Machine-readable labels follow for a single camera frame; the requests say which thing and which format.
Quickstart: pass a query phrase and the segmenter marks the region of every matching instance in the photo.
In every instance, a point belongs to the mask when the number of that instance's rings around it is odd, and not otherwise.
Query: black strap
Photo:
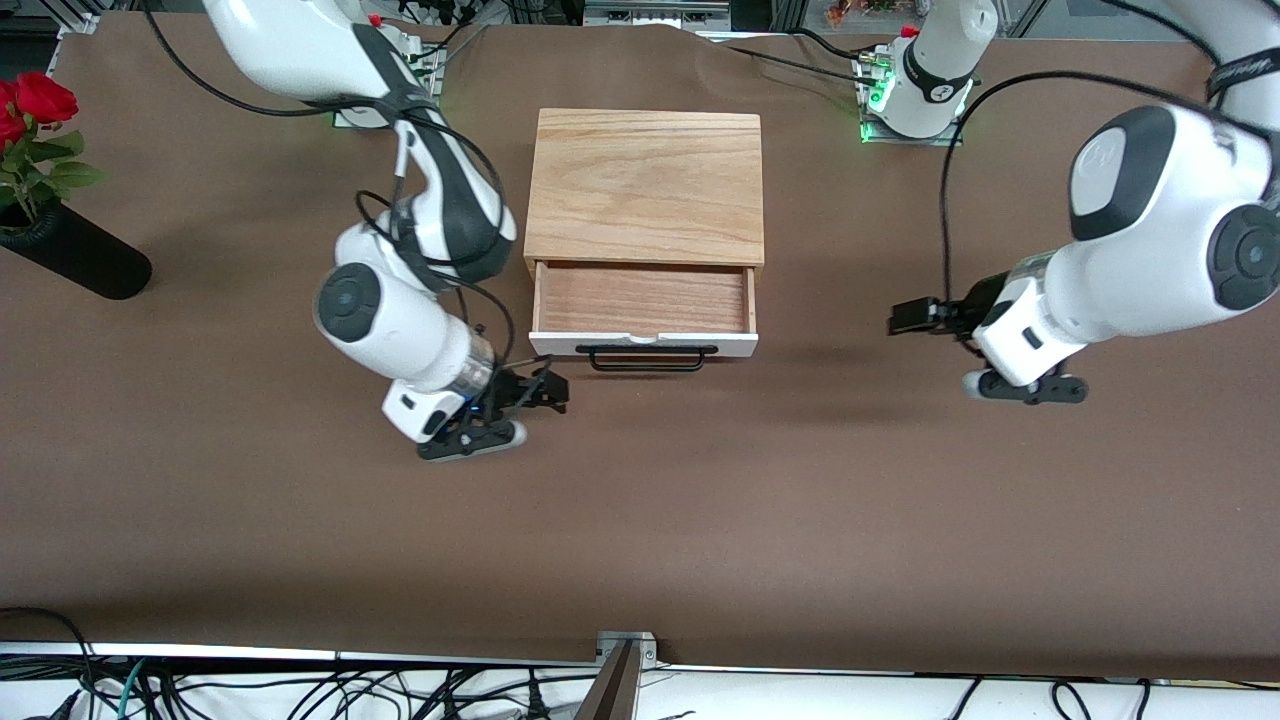
[[[906,70],[906,77],[911,78],[911,82],[924,94],[924,101],[933,105],[941,105],[955,97],[969,83],[969,78],[973,77],[973,70],[951,79],[941,78],[925,70],[915,59],[914,40],[906,46],[906,53],[902,54],[902,68]]]
[[[1239,60],[1224,63],[1208,76],[1208,96],[1212,97],[1233,85],[1251,81],[1265,74],[1280,70],[1280,47],[1272,47],[1253,55],[1245,55]]]

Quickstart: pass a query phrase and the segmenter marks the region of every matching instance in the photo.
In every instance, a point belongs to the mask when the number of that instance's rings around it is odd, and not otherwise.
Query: brown tabletop
[[[163,24],[215,85],[288,105],[206,18]],[[1079,41],[996,42],[980,70],[1051,68],[1204,74],[1185,46]],[[4,605],[97,641],[582,660],[622,629],[671,662],[1280,676],[1280,302],[1088,348],[1082,406],[965,398],[965,352],[883,332],[940,291],[942,151],[860,145],[838,81],[664,27],[502,27],[460,54],[445,114],[521,220],[540,108],[759,113],[768,270],[755,357],[572,366],[568,415],[529,411],[526,447],[429,465],[380,415],[387,380],[311,320],[390,133],[224,105],[138,14],[69,37],[56,77],[111,176],[72,205],[156,277],[113,302],[0,255]],[[1053,81],[984,106],[957,286],[1069,240],[1073,154],[1138,102]],[[526,332],[524,263],[486,286]]]

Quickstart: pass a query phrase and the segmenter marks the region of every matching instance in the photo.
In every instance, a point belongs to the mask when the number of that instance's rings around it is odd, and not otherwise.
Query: teal cable
[[[129,670],[129,676],[124,679],[124,689],[120,691],[120,706],[115,708],[115,720],[124,720],[127,712],[125,706],[129,705],[129,691],[133,689],[133,683],[138,682],[138,671],[142,670],[142,664],[147,659],[143,657],[133,664],[133,670]]]

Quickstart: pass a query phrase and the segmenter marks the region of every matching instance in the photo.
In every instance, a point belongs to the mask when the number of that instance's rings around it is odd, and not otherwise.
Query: round black joint cap
[[[316,318],[325,332],[343,342],[356,342],[374,327],[381,302],[378,275],[364,263],[335,268],[316,296]]]
[[[1280,220],[1258,205],[1228,213],[1208,243],[1213,297],[1228,310],[1248,310],[1280,287]]]

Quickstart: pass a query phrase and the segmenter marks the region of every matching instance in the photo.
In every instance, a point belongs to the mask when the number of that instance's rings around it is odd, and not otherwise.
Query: drawer handle
[[[696,373],[707,364],[708,355],[719,352],[714,345],[700,347],[635,347],[631,345],[580,345],[575,352],[585,352],[591,368],[599,373]],[[696,355],[698,360],[686,364],[669,363],[600,363],[611,355]]]

